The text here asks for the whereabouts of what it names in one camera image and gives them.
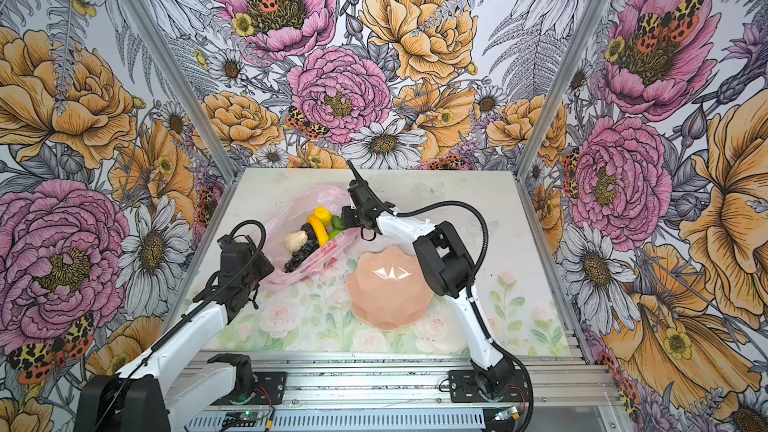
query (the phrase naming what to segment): white table surface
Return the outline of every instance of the white table surface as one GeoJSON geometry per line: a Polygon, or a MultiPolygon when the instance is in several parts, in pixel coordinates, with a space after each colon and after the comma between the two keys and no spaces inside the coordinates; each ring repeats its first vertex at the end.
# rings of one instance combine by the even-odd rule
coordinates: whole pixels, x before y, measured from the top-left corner
{"type": "MultiPolygon", "coordinates": [[[[497,339],[514,354],[570,353],[511,173],[363,170],[361,174],[382,200],[394,202],[400,210],[414,210],[440,200],[460,200],[475,206],[490,229],[488,255],[478,273],[477,286],[497,339]]],[[[249,168],[214,237],[250,218],[266,224],[305,190],[322,184],[346,188],[351,179],[347,170],[249,168]]],[[[469,212],[440,208],[424,218],[452,222],[469,253],[478,256],[482,234],[469,212]]],[[[243,230],[254,232],[256,228],[243,230]]],[[[379,331],[354,317],[345,276],[354,272],[360,254],[382,250],[388,244],[381,238],[372,243],[357,240],[347,256],[329,270],[278,292],[261,289],[256,298],[259,310],[248,304],[206,349],[466,354],[466,340],[444,298],[435,296],[421,321],[396,331],[379,331]]],[[[218,269],[219,255],[214,241],[191,278],[182,310],[218,269]]]]}

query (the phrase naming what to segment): black mounting plate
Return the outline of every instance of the black mounting plate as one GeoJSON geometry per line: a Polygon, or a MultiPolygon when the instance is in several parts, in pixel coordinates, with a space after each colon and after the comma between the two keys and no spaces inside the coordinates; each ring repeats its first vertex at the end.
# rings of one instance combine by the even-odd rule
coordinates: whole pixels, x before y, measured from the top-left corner
{"type": "MultiPolygon", "coordinates": [[[[448,386],[451,388],[451,402],[454,404],[466,404],[467,402],[488,402],[480,394],[480,389],[478,389],[477,382],[475,381],[476,375],[477,372],[474,370],[448,371],[448,386]]],[[[523,390],[525,393],[525,402],[530,403],[531,394],[524,386],[524,380],[521,376],[521,374],[518,374],[516,377],[513,377],[512,382],[510,383],[510,387],[516,387],[520,390],[523,390]]],[[[520,392],[510,388],[509,393],[506,394],[503,398],[489,403],[494,404],[495,402],[519,403],[521,402],[520,392]]]]}
{"type": "Polygon", "coordinates": [[[218,399],[213,405],[269,405],[269,401],[259,392],[259,387],[264,388],[272,399],[272,405],[283,403],[283,394],[285,393],[286,372],[257,372],[254,371],[256,380],[256,393],[242,404],[235,404],[226,399],[218,399]]]}

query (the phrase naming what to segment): pink plastic bag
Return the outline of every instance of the pink plastic bag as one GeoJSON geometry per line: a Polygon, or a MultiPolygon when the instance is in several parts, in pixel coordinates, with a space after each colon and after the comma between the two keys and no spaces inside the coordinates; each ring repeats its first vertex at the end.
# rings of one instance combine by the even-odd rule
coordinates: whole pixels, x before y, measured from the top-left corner
{"type": "Polygon", "coordinates": [[[291,258],[283,240],[286,235],[300,230],[306,223],[307,216],[311,216],[315,208],[324,207],[334,216],[340,216],[341,208],[351,204],[347,190],[336,186],[319,186],[304,192],[283,207],[265,226],[264,254],[275,266],[275,271],[259,282],[259,285],[268,291],[278,291],[331,266],[344,254],[346,248],[357,240],[360,235],[358,228],[348,228],[335,236],[333,240],[315,250],[291,273],[286,273],[283,268],[291,258]]]}

